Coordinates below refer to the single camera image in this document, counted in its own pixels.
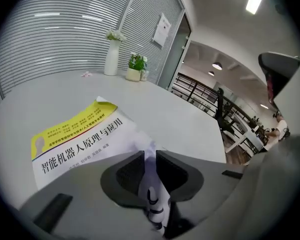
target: ceiling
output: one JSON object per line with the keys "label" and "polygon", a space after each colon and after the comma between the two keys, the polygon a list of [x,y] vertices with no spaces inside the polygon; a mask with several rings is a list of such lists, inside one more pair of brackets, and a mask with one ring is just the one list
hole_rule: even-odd
{"label": "ceiling", "polygon": [[234,39],[252,54],[278,52],[300,56],[300,40],[278,0],[262,0],[255,15],[245,10],[248,0],[193,0],[198,25]]}
{"label": "ceiling", "polygon": [[[217,70],[212,67],[214,62],[220,62],[223,69]],[[214,78],[245,101],[250,100],[271,108],[266,85],[249,69],[218,50],[191,42],[184,64],[206,74],[206,78]],[[214,72],[214,77],[208,74],[209,71]]]}
{"label": "ceiling", "polygon": [[[248,0],[192,1],[198,26],[206,26],[234,40],[254,58],[268,51],[300,56],[298,33],[279,0],[262,0],[255,15],[245,10]],[[207,77],[212,77],[207,73],[213,71],[214,78],[237,96],[272,108],[266,85],[251,69],[201,43],[191,42],[184,59],[185,65],[206,73]],[[215,61],[221,62],[222,71],[212,67]]]}

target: window blind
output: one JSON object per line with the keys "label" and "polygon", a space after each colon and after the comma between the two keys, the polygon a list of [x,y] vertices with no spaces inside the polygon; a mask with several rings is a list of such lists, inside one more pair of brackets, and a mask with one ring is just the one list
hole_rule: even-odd
{"label": "window blind", "polygon": [[103,69],[129,0],[21,0],[0,33],[0,87],[71,70]]}
{"label": "window blind", "polygon": [[[179,0],[133,0],[122,26],[127,42],[120,46],[119,69],[127,70],[131,52],[148,58],[148,81],[156,83],[172,39],[175,36],[183,7]],[[163,47],[152,41],[162,13],[171,24]]]}

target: floor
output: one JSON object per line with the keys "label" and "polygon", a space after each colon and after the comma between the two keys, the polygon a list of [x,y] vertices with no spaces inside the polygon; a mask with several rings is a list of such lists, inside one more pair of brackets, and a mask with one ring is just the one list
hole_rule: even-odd
{"label": "floor", "polygon": [[[230,147],[234,141],[227,137],[225,134],[222,134],[222,139],[223,139],[223,144],[224,148]],[[226,162],[229,164],[238,164],[238,165],[243,165],[246,162],[248,162],[251,158],[246,154],[244,149],[242,149],[240,146],[236,146],[233,148],[229,153],[225,154],[226,155]]]}

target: black chair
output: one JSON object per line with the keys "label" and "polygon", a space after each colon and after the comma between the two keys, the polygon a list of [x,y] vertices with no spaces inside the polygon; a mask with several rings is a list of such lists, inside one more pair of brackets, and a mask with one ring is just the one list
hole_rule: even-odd
{"label": "black chair", "polygon": [[214,115],[214,119],[216,119],[216,121],[219,124],[220,130],[223,131],[228,131],[231,134],[234,135],[234,130],[231,127],[231,125],[223,118],[223,94],[224,91],[222,88],[219,88],[218,90],[218,109],[216,110],[216,113]]}

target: white pot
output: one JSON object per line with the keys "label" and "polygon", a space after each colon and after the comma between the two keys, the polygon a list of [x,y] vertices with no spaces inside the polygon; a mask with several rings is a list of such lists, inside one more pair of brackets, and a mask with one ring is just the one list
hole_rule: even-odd
{"label": "white pot", "polygon": [[130,81],[139,82],[141,78],[141,71],[128,68],[125,78]]}
{"label": "white pot", "polygon": [[121,42],[117,40],[110,40],[110,47],[106,55],[104,74],[115,76],[118,73],[119,47]]}

